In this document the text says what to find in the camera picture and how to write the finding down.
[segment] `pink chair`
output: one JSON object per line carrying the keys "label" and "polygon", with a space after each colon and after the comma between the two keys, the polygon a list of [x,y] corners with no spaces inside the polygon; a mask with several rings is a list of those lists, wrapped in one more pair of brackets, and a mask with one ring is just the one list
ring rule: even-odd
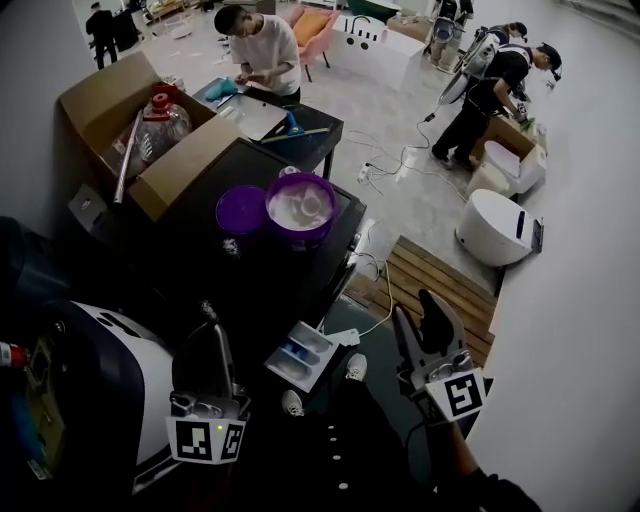
{"label": "pink chair", "polygon": [[316,9],[315,7],[305,7],[304,5],[298,4],[298,6],[294,9],[291,14],[291,18],[289,19],[289,25],[293,28],[296,22],[300,19],[300,17],[305,13],[305,11],[316,11],[322,14],[329,14],[329,22],[325,25],[325,27],[320,31],[319,34],[316,34],[307,43],[307,46],[299,46],[298,51],[300,52],[300,64],[304,65],[304,69],[307,72],[307,78],[309,78],[309,82],[312,82],[311,75],[309,74],[309,64],[312,64],[316,57],[322,53],[324,57],[324,62],[329,66],[329,61],[327,60],[327,56],[324,54],[324,51],[329,47],[329,40],[331,39],[331,29],[335,24],[336,20],[340,16],[340,11],[327,11],[326,9]]}

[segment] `white t-shirt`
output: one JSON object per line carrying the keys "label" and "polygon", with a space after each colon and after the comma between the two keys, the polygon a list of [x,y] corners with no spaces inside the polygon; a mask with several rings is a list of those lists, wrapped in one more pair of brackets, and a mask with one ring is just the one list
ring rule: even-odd
{"label": "white t-shirt", "polygon": [[270,88],[280,96],[293,94],[300,87],[300,56],[293,29],[280,16],[264,14],[260,32],[247,37],[230,37],[231,58],[236,64],[248,63],[254,71],[273,69],[287,62],[293,69],[273,77]]}

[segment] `wooden platform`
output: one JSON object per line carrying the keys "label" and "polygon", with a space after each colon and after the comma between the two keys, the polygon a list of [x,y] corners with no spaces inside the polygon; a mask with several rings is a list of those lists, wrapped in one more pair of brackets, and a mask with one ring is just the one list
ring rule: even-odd
{"label": "wooden platform", "polygon": [[[416,327],[420,328],[422,317],[418,291],[428,289],[446,300],[460,316],[472,359],[477,366],[484,366],[493,343],[489,326],[497,299],[402,236],[396,242],[387,264],[393,300],[409,310]],[[389,293],[384,271],[377,282],[356,274],[345,293],[368,307],[380,319],[389,313]]]}

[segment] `white plastic tray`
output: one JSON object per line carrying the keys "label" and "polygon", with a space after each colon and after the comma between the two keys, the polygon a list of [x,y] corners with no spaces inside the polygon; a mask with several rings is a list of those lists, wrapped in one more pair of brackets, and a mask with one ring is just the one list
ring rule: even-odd
{"label": "white plastic tray", "polygon": [[298,322],[265,366],[302,391],[309,392],[337,349],[337,343],[304,322]]}

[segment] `orange cushion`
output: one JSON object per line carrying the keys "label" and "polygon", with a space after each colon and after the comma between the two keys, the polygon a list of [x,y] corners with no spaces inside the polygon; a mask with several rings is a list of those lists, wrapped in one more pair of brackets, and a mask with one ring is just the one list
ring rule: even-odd
{"label": "orange cushion", "polygon": [[305,11],[293,27],[298,46],[307,46],[309,39],[318,35],[327,23],[329,23],[327,14]]}

